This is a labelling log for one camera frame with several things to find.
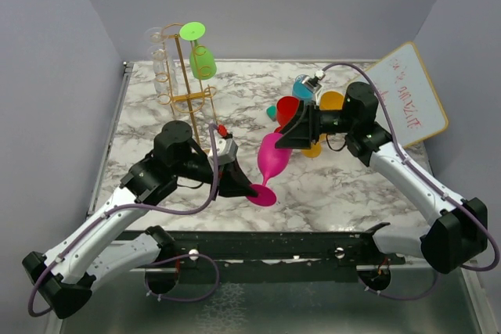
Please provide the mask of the orange wine glass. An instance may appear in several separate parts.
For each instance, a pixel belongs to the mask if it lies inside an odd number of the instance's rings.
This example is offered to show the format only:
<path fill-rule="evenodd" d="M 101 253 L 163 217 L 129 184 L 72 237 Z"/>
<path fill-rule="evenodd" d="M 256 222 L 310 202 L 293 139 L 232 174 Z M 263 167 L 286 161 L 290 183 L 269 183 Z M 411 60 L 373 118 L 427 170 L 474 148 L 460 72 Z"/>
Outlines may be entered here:
<path fill-rule="evenodd" d="M 344 96 L 340 92 L 324 92 L 319 100 L 321 110 L 341 110 L 344 103 Z"/>
<path fill-rule="evenodd" d="M 308 158 L 316 158 L 322 152 L 322 142 L 326 140 L 326 135 L 322 134 L 317 142 L 312 142 L 308 149 L 302 149 L 301 153 Z"/>

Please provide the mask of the red wine glass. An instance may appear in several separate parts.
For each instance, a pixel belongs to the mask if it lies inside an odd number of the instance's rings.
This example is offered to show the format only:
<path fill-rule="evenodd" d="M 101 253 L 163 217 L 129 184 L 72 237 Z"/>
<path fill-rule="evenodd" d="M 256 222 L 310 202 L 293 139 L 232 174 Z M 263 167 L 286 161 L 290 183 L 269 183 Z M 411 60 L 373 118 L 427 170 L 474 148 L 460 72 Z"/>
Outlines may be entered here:
<path fill-rule="evenodd" d="M 282 130 L 294 117 L 299 107 L 300 100 L 293 96 L 284 96 L 276 103 L 276 121 L 279 126 L 275 132 Z"/>

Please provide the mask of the pink wine glass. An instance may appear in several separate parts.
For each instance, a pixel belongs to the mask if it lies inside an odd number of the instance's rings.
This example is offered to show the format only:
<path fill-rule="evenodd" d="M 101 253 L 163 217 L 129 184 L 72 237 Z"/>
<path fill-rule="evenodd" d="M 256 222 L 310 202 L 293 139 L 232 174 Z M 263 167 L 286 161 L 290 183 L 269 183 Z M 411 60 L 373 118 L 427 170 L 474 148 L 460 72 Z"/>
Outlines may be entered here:
<path fill-rule="evenodd" d="M 258 150 L 258 169 L 262 174 L 261 184 L 252 184 L 251 188 L 258 194 L 256 197 L 248 196 L 247 199 L 255 205 L 270 207 L 277 201 L 276 194 L 267 186 L 271 178 L 281 174 L 287 167 L 291 149 L 277 149 L 276 143 L 281 139 L 282 134 L 273 132 L 266 135 Z"/>

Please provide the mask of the blue wine glass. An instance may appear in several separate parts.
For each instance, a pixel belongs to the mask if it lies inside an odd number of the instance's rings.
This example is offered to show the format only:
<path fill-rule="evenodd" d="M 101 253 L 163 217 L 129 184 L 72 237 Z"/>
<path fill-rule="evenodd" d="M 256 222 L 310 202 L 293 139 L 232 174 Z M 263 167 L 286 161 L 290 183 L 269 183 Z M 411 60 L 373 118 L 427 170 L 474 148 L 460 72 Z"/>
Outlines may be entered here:
<path fill-rule="evenodd" d="M 292 87 L 292 96 L 306 102 L 315 100 L 315 95 L 302 84 L 302 77 L 298 77 L 294 82 Z"/>

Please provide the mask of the gold wire glass rack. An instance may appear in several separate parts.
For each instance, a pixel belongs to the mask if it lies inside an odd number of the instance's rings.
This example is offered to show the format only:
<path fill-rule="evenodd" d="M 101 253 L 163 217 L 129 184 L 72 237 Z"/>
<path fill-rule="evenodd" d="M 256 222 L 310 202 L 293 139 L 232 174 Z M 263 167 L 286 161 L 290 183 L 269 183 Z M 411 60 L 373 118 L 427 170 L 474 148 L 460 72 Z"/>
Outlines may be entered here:
<path fill-rule="evenodd" d="M 205 106 L 211 108 L 212 120 L 218 123 L 215 111 L 214 97 L 216 87 L 208 84 L 210 80 L 201 81 L 193 76 L 189 57 L 191 45 L 180 37 L 180 29 L 186 23 L 171 23 L 162 29 L 162 34 L 167 38 L 168 51 L 175 63 L 175 71 L 178 80 L 178 94 L 157 94 L 157 102 L 162 106 L 169 106 L 174 119 L 188 120 L 193 129 L 193 136 L 198 145 L 200 140 L 201 121 L 196 115 L 201 114 Z"/>

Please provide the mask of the green wine glass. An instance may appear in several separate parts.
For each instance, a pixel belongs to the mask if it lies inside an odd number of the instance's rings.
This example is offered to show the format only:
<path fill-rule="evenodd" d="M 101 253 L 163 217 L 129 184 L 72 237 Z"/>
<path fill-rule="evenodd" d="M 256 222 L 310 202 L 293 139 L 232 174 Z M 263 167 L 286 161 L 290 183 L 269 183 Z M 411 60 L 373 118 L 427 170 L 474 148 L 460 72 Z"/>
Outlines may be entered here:
<path fill-rule="evenodd" d="M 205 81 L 211 79 L 217 73 L 214 56 L 209 48 L 200 43 L 206 27 L 201 22 L 189 22 L 183 25 L 179 31 L 181 39 L 191 45 L 189 57 L 193 76 Z"/>

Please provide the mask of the clear wine glass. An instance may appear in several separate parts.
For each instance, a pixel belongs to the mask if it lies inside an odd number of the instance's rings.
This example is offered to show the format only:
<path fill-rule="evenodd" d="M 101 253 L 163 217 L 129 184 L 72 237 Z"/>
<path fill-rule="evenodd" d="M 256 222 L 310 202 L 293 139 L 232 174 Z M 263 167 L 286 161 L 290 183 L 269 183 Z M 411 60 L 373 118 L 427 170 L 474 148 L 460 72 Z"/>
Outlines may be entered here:
<path fill-rule="evenodd" d="M 178 94 L 175 63 L 163 45 L 154 45 L 148 50 L 153 62 L 154 87 L 157 94 Z"/>
<path fill-rule="evenodd" d="M 159 27 L 153 27 L 150 28 L 146 33 L 145 33 L 147 41 L 152 45 L 163 45 L 167 51 L 168 51 L 168 44 L 167 44 L 167 38 L 162 34 L 162 29 Z"/>

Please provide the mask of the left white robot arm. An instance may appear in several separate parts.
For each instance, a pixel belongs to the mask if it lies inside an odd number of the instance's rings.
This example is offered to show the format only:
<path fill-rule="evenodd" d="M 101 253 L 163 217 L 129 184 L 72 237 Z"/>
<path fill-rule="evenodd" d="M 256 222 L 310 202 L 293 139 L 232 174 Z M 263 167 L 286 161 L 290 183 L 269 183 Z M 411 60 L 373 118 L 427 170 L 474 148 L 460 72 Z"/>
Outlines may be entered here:
<path fill-rule="evenodd" d="M 28 300 L 31 317 L 54 312 L 60 319 L 69 318 L 89 301 L 104 278 L 144 264 L 159 268 L 168 265 L 172 247 L 149 233 L 142 237 L 142 245 L 128 246 L 116 256 L 105 251 L 148 212 L 191 216 L 206 209 L 218 196 L 257 195 L 238 164 L 238 146 L 232 133 L 216 124 L 209 124 L 208 130 L 211 151 L 205 153 L 188 123 L 166 123 L 155 136 L 152 150 L 128 170 L 100 209 L 57 246 L 25 256 L 22 265 L 33 283 Z M 160 202 L 178 188 L 179 178 L 210 186 L 208 197 L 199 207 L 160 207 Z"/>

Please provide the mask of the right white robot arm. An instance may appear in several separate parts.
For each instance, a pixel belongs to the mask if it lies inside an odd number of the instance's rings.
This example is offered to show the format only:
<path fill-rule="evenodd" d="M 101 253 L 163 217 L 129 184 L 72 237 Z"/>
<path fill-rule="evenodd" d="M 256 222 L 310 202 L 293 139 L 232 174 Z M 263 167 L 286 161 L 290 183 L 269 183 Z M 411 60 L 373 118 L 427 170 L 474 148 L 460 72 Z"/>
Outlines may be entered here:
<path fill-rule="evenodd" d="M 448 274 L 486 250 L 486 205 L 478 198 L 464 199 L 417 165 L 376 122 L 378 106 L 369 84 L 351 83 L 340 110 L 299 106 L 280 132 L 276 148 L 306 149 L 321 135 L 343 134 L 350 154 L 389 180 L 427 222 L 426 228 L 412 231 L 384 226 L 360 244 L 361 258 L 378 264 L 388 253 L 400 253 L 423 258 Z"/>

